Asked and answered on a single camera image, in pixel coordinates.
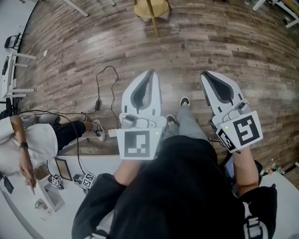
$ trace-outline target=black cable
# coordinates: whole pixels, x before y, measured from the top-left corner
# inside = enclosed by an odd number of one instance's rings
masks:
[[[99,75],[100,73],[102,73],[103,71],[105,71],[108,67],[111,67],[111,68],[114,70],[114,72],[115,72],[115,74],[116,74],[116,76],[117,76],[115,82],[114,82],[113,85],[111,86],[111,92],[112,92],[112,95],[113,95],[113,100],[112,100],[112,103],[111,103],[111,106],[110,106],[110,110],[111,110],[112,114],[113,114],[114,117],[115,117],[116,128],[118,129],[118,119],[117,119],[117,116],[115,115],[115,113],[114,113],[114,111],[113,111],[113,104],[114,104],[114,101],[115,101],[115,95],[114,95],[114,92],[113,92],[113,86],[114,86],[114,85],[117,83],[117,81],[119,80],[119,76],[118,76],[118,74],[117,74],[117,71],[116,71],[116,69],[115,69],[113,66],[109,65],[109,66],[106,66],[102,71],[100,71],[100,72],[96,75],[95,78],[96,78],[96,81],[97,81],[97,84],[98,84],[98,93],[99,93],[99,99],[100,99],[100,87],[99,87],[99,82],[98,82],[98,75]]]
[[[211,138],[208,138],[208,140],[209,140],[210,142],[217,142],[217,143],[220,143],[220,145],[221,145],[222,147],[225,147],[225,148],[226,148],[226,146],[224,145],[224,143],[223,143],[221,140],[212,140]]]
[[[51,173],[50,173],[50,170],[49,170],[49,167],[48,167],[48,160],[47,160],[47,169],[48,169],[48,172],[51,176],[53,176]]]
[[[61,115],[61,114],[58,114],[58,113],[52,113],[52,112],[49,112],[49,111],[43,111],[43,110],[28,110],[28,111],[25,111],[25,112],[23,112],[23,113],[27,113],[27,112],[36,112],[36,111],[37,111],[37,112],[43,112],[43,113],[48,113],[48,114],[53,114],[53,115],[56,115],[56,116],[64,117],[64,118],[66,118],[66,119],[71,123],[71,125],[73,125],[74,131],[75,131],[75,133],[76,133],[76,138],[77,138],[77,157],[78,157],[78,163],[79,163],[79,166],[80,166],[80,168],[81,168],[82,173],[85,175],[86,173],[84,172],[84,170],[83,170],[83,168],[82,168],[82,166],[81,166],[80,157],[79,157],[79,139],[78,139],[78,134],[77,134],[77,131],[76,131],[76,128],[75,128],[73,122],[71,122],[67,117],[65,117],[65,116],[63,116],[63,115]]]
[[[112,92],[112,95],[113,95],[113,100],[112,100],[112,103],[111,103],[111,106],[110,106],[110,109],[115,117],[115,120],[116,120],[116,128],[118,128],[118,120],[117,120],[117,116],[115,115],[114,111],[113,111],[113,104],[114,104],[114,101],[115,101],[115,95],[114,95],[114,92],[113,92],[113,87],[115,86],[115,84],[117,83],[117,81],[119,80],[119,76],[117,74],[117,71],[116,69],[109,65],[109,66],[106,66],[102,71],[100,71],[97,75],[96,75],[96,82],[97,82],[97,86],[98,86],[98,101],[100,101],[100,86],[99,86],[99,82],[98,82],[98,75],[102,72],[104,72],[108,67],[111,67],[117,78],[115,80],[115,82],[113,83],[113,85],[111,86],[111,92]],[[69,114],[83,114],[84,112],[81,112],[81,113],[61,113],[61,112],[57,112],[57,113],[52,113],[52,112],[49,112],[49,111],[43,111],[43,110],[28,110],[28,111],[24,111],[23,113],[27,113],[27,112],[42,112],[41,114],[36,114],[35,115],[42,115],[42,114],[53,114],[53,115],[56,115],[56,116],[61,116],[63,118],[66,118],[74,127],[74,130],[75,130],[75,133],[76,133],[76,138],[77,138],[77,157],[78,157],[78,163],[79,163],[79,166],[81,168],[81,171],[83,172],[83,174],[85,175],[86,173],[84,172],[84,170],[82,169],[82,166],[81,166],[81,163],[80,163],[80,157],[79,157],[79,139],[78,139],[78,134],[77,134],[77,131],[76,131],[76,128],[74,126],[74,124],[65,116],[63,116],[62,114],[65,114],[65,115],[69,115]],[[94,112],[92,113],[84,113],[84,114],[94,114],[96,112],[96,110],[94,110]]]

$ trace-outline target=cable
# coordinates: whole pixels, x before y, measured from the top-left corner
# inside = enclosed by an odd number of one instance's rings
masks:
[[[224,145],[224,143],[223,143],[221,140],[212,140],[211,138],[208,138],[208,140],[209,140],[210,142],[218,142],[218,143],[220,143],[220,145],[221,145],[222,147],[225,147],[225,148],[226,148],[226,146]]]
[[[115,117],[115,121],[116,121],[116,128],[118,128],[118,120],[117,120],[117,116],[115,115],[114,111],[113,111],[113,105],[114,105],[114,102],[115,102],[115,95],[114,95],[114,91],[113,91],[113,87],[115,86],[115,84],[117,83],[117,81],[119,80],[119,76],[117,74],[117,71],[116,69],[109,65],[109,66],[106,66],[102,71],[100,71],[97,75],[96,75],[96,82],[97,82],[97,86],[98,86],[98,101],[100,101],[100,85],[99,85],[99,82],[98,82],[98,75],[101,74],[102,72],[104,72],[108,67],[111,67],[115,74],[116,74],[116,79],[115,79],[115,82],[113,83],[113,85],[111,86],[111,92],[112,92],[112,95],[113,95],[113,100],[112,100],[112,103],[111,103],[111,106],[110,106],[110,109],[111,109],[111,112],[112,114],[114,115]],[[81,166],[81,162],[80,162],[80,156],[79,156],[79,139],[78,139],[78,134],[77,134],[77,131],[76,131],[76,128],[74,126],[74,124],[64,115],[70,115],[70,114],[85,114],[85,115],[90,115],[90,114],[94,114],[96,112],[96,110],[94,110],[94,112],[92,113],[85,113],[85,112],[81,112],[81,113],[62,113],[62,112],[57,112],[57,113],[53,113],[53,112],[49,112],[49,111],[43,111],[43,110],[28,110],[28,111],[24,111],[23,113],[27,113],[27,112],[42,112],[41,114],[36,114],[35,115],[42,115],[42,114],[53,114],[53,115],[56,115],[56,116],[60,116],[60,117],[63,117],[63,118],[66,118],[73,126],[74,130],[75,130],[75,133],[76,133],[76,139],[77,139],[77,157],[78,157],[78,163],[79,163],[79,166],[81,168],[81,171],[82,173],[85,175],[86,173],[84,172],[84,170],[82,169],[82,166]]]
[[[83,170],[83,168],[82,168],[82,166],[81,166],[81,162],[80,162],[78,134],[77,134],[77,131],[76,131],[76,128],[75,128],[73,122],[71,122],[67,117],[65,117],[65,116],[63,116],[63,115],[61,115],[61,114],[58,114],[58,113],[52,113],[52,112],[49,112],[49,111],[43,111],[43,110],[28,110],[28,111],[25,111],[25,112],[23,112],[23,113],[27,113],[27,112],[36,112],[36,111],[37,111],[37,112],[43,112],[43,113],[48,113],[48,114],[53,114],[53,115],[61,116],[61,117],[63,117],[63,118],[66,118],[66,119],[71,123],[71,125],[72,125],[73,128],[74,128],[74,131],[75,131],[75,133],[76,133],[76,138],[77,138],[77,157],[78,157],[78,163],[79,163],[79,166],[80,166],[80,168],[81,168],[82,173],[85,175],[86,173],[84,172],[84,170]]]
[[[98,95],[99,95],[99,100],[100,100],[100,87],[99,87],[99,82],[98,82],[98,75],[99,75],[100,73],[104,72],[108,67],[111,67],[111,68],[114,70],[114,72],[115,72],[115,74],[116,74],[116,76],[117,76],[115,82],[114,82],[113,85],[111,86],[111,92],[112,92],[112,95],[113,95],[113,100],[112,100],[112,103],[111,103],[111,106],[110,106],[110,110],[111,110],[112,114],[113,114],[114,117],[115,117],[116,128],[118,129],[118,120],[117,120],[117,116],[115,115],[115,113],[114,113],[114,111],[113,111],[113,104],[114,104],[114,102],[115,102],[115,95],[114,95],[114,92],[113,92],[113,86],[114,86],[114,85],[117,83],[117,81],[119,80],[119,76],[118,76],[118,74],[117,74],[117,71],[116,71],[116,69],[115,69],[113,66],[109,65],[109,66],[106,66],[102,71],[100,71],[100,72],[95,76],[95,78],[96,78],[97,85],[98,85]]]
[[[49,167],[48,167],[48,160],[47,160],[47,169],[48,169],[48,172],[51,176],[53,176],[51,173],[50,173],[50,170],[49,170]]]
[[[97,136],[94,136],[94,137],[88,136],[88,137],[85,137],[85,138],[80,138],[79,141],[82,141],[84,139],[92,139],[92,138],[97,138]]]

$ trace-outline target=power adapter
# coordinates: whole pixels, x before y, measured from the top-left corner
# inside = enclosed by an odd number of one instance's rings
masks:
[[[100,106],[101,106],[101,102],[100,102],[100,99],[98,99],[97,102],[95,102],[94,110],[95,111],[99,111],[100,110]]]

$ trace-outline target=gray pants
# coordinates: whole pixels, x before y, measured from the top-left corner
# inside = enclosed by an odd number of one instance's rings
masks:
[[[196,123],[189,106],[182,105],[178,111],[177,120],[179,126],[171,124],[165,132],[164,139],[175,135],[184,135],[193,139],[209,141],[200,126]]]

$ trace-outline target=gray sock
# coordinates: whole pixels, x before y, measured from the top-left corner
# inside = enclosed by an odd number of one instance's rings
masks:
[[[93,130],[97,130],[98,129],[98,124],[93,123],[93,122],[91,122],[91,123],[93,124]]]

